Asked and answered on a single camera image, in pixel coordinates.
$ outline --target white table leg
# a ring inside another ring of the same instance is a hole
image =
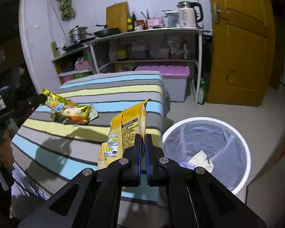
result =
[[[93,57],[93,62],[94,62],[96,73],[99,74],[100,71],[99,71],[99,68],[98,68],[97,58],[96,58],[94,47],[93,47],[92,44],[90,44],[90,50],[91,50],[91,53],[92,53],[92,57]]]
[[[199,86],[201,82],[201,58],[202,58],[202,32],[198,32],[198,79],[196,83],[196,95],[195,95],[195,106],[198,105],[198,93],[199,93]]]

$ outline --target trash bag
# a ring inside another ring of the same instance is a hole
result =
[[[211,174],[232,191],[246,169],[245,149],[236,135],[214,124],[184,124],[176,128],[163,145],[165,157],[190,169],[194,167],[187,162],[201,150],[214,164]]]

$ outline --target wooden cutting board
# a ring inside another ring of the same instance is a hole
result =
[[[118,27],[121,32],[127,32],[128,2],[117,3],[107,7],[106,24],[108,28]]]

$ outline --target white tissue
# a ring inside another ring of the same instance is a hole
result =
[[[211,173],[214,168],[213,163],[210,159],[207,159],[207,155],[203,150],[195,154],[187,163],[194,167],[204,167],[207,171],[209,171],[209,173]]]

